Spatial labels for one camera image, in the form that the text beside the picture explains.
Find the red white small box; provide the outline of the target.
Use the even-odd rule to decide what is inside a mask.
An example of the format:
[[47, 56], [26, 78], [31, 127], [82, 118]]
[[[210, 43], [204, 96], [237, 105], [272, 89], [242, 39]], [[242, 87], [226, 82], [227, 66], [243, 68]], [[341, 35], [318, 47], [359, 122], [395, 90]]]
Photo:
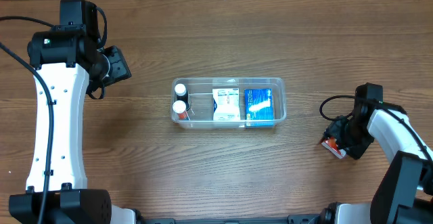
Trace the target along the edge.
[[332, 154], [334, 154], [337, 158], [342, 159], [346, 156], [346, 151], [343, 149], [338, 149], [338, 146], [336, 144], [336, 140], [331, 138], [323, 138], [321, 140], [321, 145], [328, 149]]

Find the black bottle white cap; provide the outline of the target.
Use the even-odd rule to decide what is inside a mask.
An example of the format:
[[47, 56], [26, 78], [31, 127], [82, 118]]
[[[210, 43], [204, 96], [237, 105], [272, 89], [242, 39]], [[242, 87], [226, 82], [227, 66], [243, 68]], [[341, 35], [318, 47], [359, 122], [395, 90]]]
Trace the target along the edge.
[[187, 87], [182, 83], [176, 84], [175, 85], [175, 95], [176, 95], [177, 100], [181, 100], [185, 103], [186, 110], [189, 110], [190, 105], [189, 105], [189, 94], [188, 94]]

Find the orange bottle white cap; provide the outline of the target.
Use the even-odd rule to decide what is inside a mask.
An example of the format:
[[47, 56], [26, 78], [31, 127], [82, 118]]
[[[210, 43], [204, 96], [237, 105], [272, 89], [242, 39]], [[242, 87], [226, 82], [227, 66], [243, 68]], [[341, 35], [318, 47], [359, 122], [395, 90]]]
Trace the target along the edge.
[[175, 120], [190, 120], [187, 112], [187, 105], [182, 100], [177, 100], [173, 103], [172, 109], [175, 115]]

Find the clear plastic container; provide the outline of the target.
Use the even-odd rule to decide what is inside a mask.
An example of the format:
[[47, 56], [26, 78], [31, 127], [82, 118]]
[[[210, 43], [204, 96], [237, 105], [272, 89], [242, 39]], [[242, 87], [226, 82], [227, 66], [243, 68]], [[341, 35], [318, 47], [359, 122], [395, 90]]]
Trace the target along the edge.
[[287, 116], [285, 83], [276, 77], [177, 78], [170, 114], [184, 129], [274, 127]]

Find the blue small box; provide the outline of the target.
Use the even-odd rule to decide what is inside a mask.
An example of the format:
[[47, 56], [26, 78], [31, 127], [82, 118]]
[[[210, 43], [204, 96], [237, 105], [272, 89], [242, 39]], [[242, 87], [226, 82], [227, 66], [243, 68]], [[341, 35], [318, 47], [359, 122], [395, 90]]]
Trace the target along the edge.
[[272, 89], [246, 89], [244, 91], [247, 127], [274, 125]]

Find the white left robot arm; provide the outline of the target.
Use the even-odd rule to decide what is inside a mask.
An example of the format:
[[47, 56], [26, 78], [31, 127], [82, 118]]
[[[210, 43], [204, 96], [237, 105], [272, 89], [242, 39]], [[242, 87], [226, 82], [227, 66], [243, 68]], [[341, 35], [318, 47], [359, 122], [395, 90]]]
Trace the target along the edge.
[[98, 28], [103, 10], [85, 0], [61, 0], [60, 22], [36, 32], [25, 67], [35, 79], [35, 150], [24, 194], [9, 198], [21, 223], [140, 223], [138, 210], [114, 205], [108, 191], [90, 189], [83, 162], [86, 97], [130, 78], [124, 56], [107, 47]]

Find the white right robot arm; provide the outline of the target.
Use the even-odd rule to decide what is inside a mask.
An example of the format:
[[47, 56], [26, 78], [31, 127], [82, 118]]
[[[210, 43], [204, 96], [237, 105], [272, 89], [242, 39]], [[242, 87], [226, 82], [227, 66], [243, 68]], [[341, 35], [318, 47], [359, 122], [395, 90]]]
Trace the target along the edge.
[[431, 223], [432, 150], [410, 125], [406, 111], [383, 100], [383, 88], [365, 83], [351, 95], [354, 108], [330, 120], [320, 144], [338, 158], [358, 160], [377, 141], [390, 163], [372, 201], [335, 202], [322, 210], [318, 223]]

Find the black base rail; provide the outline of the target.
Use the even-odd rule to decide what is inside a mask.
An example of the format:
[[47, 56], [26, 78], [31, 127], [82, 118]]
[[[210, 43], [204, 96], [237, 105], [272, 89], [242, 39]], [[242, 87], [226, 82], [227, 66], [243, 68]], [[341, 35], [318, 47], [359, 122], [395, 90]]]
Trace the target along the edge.
[[318, 214], [289, 215], [287, 217], [261, 217], [241, 219], [142, 219], [142, 224], [316, 224], [320, 221]]

